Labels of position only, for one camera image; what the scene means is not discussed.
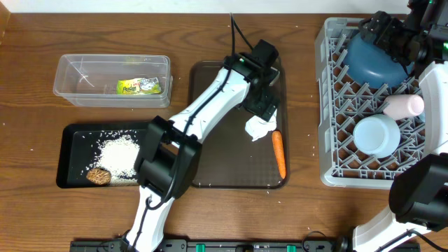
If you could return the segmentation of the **white napkin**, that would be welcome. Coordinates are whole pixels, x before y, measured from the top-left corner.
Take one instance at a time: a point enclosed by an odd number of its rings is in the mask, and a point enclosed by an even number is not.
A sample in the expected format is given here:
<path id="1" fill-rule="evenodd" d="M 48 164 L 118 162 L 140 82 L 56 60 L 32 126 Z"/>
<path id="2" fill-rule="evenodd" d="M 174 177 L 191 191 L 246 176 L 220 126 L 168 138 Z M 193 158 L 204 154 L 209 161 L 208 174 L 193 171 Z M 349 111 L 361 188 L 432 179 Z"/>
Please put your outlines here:
<path id="1" fill-rule="evenodd" d="M 276 128 L 277 111 L 273 113 L 272 117 L 268 121 L 254 115 L 245 124 L 245 130 L 252 137 L 252 141 L 257 141 L 263 138 L 268 132 L 274 131 Z"/>

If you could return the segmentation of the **orange carrot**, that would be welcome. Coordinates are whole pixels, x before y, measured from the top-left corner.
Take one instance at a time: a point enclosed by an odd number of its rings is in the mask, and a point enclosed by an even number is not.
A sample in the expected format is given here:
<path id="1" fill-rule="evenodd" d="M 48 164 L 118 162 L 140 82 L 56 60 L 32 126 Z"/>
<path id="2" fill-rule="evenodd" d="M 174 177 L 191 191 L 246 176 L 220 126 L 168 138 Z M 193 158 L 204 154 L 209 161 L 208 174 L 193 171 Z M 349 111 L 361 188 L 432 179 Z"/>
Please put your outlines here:
<path id="1" fill-rule="evenodd" d="M 286 159 L 284 155 L 284 143 L 280 131 L 276 130 L 272 133 L 272 145 L 274 149 L 274 155 L 277 162 L 280 177 L 285 179 L 286 177 Z"/>

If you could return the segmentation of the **dark blue plate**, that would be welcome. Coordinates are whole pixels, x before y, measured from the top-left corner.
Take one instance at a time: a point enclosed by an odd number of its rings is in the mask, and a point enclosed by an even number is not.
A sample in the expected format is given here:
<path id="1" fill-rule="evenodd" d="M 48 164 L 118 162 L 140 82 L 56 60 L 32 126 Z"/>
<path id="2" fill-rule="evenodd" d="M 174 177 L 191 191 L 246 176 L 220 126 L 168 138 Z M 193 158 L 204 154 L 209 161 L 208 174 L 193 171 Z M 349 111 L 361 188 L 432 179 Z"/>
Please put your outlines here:
<path id="1" fill-rule="evenodd" d="M 367 83 L 371 88 L 379 89 L 387 84 L 394 88 L 408 79 L 399 63 L 383 50 L 364 42 L 360 34 L 350 40 L 346 49 L 343 63 L 349 66 L 347 74 L 360 85 Z"/>

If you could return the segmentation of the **pink cup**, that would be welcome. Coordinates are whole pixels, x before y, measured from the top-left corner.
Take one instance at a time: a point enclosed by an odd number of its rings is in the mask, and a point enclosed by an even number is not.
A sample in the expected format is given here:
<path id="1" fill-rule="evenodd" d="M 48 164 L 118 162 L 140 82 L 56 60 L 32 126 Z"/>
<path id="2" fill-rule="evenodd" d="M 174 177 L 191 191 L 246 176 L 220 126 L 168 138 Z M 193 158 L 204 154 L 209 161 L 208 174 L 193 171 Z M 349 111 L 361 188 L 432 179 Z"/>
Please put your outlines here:
<path id="1" fill-rule="evenodd" d="M 424 112 L 424 100 L 416 94 L 391 95 L 384 102 L 383 114 L 394 120 L 412 118 Z"/>

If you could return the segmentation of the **light blue bowl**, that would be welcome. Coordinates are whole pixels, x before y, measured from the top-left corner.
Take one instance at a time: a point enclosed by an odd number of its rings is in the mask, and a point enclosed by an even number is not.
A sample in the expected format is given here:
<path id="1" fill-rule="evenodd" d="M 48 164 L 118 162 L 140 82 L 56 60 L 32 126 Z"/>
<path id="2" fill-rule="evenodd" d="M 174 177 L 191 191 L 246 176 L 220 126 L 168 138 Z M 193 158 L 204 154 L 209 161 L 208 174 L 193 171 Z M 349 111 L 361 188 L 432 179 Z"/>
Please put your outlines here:
<path id="1" fill-rule="evenodd" d="M 359 151 L 376 158 L 394 153 L 400 144 L 398 124 L 384 114 L 376 114 L 360 120 L 353 130 L 354 144 Z"/>

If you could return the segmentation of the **foil wrapper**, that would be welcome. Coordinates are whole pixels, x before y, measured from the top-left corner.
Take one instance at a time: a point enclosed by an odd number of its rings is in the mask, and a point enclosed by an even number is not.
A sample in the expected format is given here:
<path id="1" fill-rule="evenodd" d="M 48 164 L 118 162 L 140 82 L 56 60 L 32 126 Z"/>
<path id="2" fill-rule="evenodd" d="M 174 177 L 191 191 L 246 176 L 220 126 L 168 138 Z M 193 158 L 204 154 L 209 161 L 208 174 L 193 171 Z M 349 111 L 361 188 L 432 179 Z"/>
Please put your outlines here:
<path id="1" fill-rule="evenodd" d="M 133 78 L 119 80 L 116 92 L 118 95 L 156 95 L 162 92 L 162 88 L 157 77 Z"/>

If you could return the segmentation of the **pile of white rice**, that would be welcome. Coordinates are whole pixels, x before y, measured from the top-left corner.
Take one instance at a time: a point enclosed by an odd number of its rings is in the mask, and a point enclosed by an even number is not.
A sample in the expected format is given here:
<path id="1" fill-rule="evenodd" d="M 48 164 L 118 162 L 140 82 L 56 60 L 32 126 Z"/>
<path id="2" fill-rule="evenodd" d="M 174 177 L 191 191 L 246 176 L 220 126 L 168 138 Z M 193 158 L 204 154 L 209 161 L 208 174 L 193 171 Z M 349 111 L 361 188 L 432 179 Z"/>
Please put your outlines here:
<path id="1" fill-rule="evenodd" d="M 135 129 L 101 130 L 83 136 L 93 137 L 94 143 L 88 145 L 93 157 L 80 175 L 95 168 L 105 169 L 111 173 L 111 182 L 104 186 L 134 186 L 137 184 L 137 173 L 134 162 L 140 149 L 138 134 Z"/>

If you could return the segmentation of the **brown food scrap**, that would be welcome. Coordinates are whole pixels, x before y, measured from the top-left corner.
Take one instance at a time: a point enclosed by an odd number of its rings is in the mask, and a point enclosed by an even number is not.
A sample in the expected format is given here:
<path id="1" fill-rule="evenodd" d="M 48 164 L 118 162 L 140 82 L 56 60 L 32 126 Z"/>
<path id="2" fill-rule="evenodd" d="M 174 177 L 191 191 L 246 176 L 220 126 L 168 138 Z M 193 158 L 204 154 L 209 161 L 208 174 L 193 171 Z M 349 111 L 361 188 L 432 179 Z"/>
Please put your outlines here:
<path id="1" fill-rule="evenodd" d="M 87 173 L 86 178 L 96 185 L 103 186 L 111 182 L 111 173 L 105 169 L 95 168 Z"/>

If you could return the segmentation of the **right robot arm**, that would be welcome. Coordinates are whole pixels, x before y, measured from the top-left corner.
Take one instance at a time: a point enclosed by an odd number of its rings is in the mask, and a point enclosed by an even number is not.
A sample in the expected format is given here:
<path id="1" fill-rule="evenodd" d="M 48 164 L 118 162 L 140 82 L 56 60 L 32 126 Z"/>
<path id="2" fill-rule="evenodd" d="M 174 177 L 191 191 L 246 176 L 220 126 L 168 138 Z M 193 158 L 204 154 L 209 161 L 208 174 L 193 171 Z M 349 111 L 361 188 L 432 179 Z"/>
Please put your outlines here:
<path id="1" fill-rule="evenodd" d="M 409 1 L 401 22 L 384 11 L 359 22 L 362 39 L 400 63 L 414 64 L 423 94 L 423 157 L 393 182 L 388 206 L 353 230 L 342 251 L 390 251 L 447 227 L 447 2 Z"/>

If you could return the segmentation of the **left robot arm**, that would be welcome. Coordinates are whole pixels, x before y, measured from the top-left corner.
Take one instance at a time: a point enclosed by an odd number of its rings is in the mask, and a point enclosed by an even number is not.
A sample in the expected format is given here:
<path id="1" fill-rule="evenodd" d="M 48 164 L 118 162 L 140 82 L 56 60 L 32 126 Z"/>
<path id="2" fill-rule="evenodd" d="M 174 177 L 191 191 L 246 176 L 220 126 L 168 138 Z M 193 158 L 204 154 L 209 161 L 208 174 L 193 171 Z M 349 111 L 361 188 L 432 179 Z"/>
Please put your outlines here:
<path id="1" fill-rule="evenodd" d="M 257 141 L 277 127 L 279 100 L 271 87 L 280 72 L 278 53 L 237 53 L 225 58 L 210 86 L 182 112 L 152 119 L 137 154 L 134 170 L 139 206 L 132 228 L 123 236 L 122 251 L 154 251 L 174 200 L 189 188 L 200 161 L 202 144 L 234 107 L 252 114 L 245 131 Z"/>

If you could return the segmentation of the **grey dishwasher rack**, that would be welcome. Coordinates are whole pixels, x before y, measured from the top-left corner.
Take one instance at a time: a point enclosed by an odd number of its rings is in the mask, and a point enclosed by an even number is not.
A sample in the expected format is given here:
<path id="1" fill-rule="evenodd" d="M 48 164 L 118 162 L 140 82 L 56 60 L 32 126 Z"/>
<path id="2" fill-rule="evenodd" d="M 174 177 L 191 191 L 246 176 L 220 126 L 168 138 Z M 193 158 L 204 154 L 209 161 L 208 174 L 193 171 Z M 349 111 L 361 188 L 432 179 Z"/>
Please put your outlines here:
<path id="1" fill-rule="evenodd" d="M 425 123 L 419 118 L 399 120 L 399 147 L 384 158 L 358 150 L 352 133 L 361 119 L 383 111 L 387 96 L 420 95 L 421 90 L 413 78 L 405 79 L 398 87 L 383 84 L 374 89 L 349 77 L 349 67 L 343 61 L 359 21 L 329 17 L 314 43 L 320 94 L 320 178 L 330 187 L 388 190 L 395 177 L 424 156 Z"/>

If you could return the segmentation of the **black waste tray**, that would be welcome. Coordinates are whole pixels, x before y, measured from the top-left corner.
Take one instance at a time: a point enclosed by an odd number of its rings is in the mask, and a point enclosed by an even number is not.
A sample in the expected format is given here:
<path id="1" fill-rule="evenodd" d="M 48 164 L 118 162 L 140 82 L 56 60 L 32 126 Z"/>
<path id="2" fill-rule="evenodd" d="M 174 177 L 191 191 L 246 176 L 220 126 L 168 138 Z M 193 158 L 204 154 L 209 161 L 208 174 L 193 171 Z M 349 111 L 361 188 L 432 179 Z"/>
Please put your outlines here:
<path id="1" fill-rule="evenodd" d="M 98 188 L 87 179 L 108 140 L 127 137 L 140 144 L 147 122 L 77 123 L 66 126 L 62 133 L 56 184 L 59 188 Z"/>

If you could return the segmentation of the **dark brown serving tray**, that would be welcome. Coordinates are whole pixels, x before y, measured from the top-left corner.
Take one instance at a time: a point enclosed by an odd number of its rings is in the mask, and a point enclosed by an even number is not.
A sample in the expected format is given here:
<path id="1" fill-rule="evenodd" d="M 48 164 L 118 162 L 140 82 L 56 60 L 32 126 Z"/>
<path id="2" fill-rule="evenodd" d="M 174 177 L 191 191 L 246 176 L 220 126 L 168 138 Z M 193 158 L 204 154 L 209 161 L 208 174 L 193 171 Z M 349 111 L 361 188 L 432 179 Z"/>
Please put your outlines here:
<path id="1" fill-rule="evenodd" d="M 208 88 L 221 67 L 221 61 L 200 61 L 191 68 L 188 105 Z M 286 177 L 282 178 L 279 173 L 272 133 L 268 132 L 263 138 L 252 141 L 244 127 L 253 115 L 244 108 L 233 108 L 204 140 L 192 186 L 227 190 L 272 190 L 287 184 L 291 172 L 288 161 L 286 79 L 279 63 L 274 64 L 274 68 L 280 70 L 272 92 L 281 102 L 277 109 L 276 130 L 280 131 L 283 139 Z"/>

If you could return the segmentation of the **clear plastic bin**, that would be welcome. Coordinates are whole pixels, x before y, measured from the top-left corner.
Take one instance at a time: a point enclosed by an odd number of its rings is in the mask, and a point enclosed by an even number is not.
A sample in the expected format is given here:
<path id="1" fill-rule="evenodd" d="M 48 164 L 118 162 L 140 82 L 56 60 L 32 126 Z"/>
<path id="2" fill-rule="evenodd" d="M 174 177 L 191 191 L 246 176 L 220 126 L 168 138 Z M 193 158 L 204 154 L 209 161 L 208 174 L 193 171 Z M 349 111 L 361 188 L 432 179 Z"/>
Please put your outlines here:
<path id="1" fill-rule="evenodd" d="M 157 77 L 160 94 L 117 94 L 118 81 Z M 170 59 L 164 55 L 68 54 L 59 59 L 53 93 L 75 106 L 166 108 L 171 101 Z"/>

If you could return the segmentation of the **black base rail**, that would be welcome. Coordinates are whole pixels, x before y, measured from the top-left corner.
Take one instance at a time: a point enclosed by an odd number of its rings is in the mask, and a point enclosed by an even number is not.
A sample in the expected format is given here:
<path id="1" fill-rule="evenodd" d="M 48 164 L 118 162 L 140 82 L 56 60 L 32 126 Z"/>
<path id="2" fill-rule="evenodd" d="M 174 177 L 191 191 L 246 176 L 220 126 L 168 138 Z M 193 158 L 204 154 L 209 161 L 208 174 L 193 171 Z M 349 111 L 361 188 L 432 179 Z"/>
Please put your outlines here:
<path id="1" fill-rule="evenodd" d="M 69 252 L 125 251 L 119 239 L 110 241 L 72 241 Z M 346 252 L 353 251 L 347 241 L 306 240 L 304 242 L 261 241 L 186 241 L 165 239 L 155 252 Z"/>

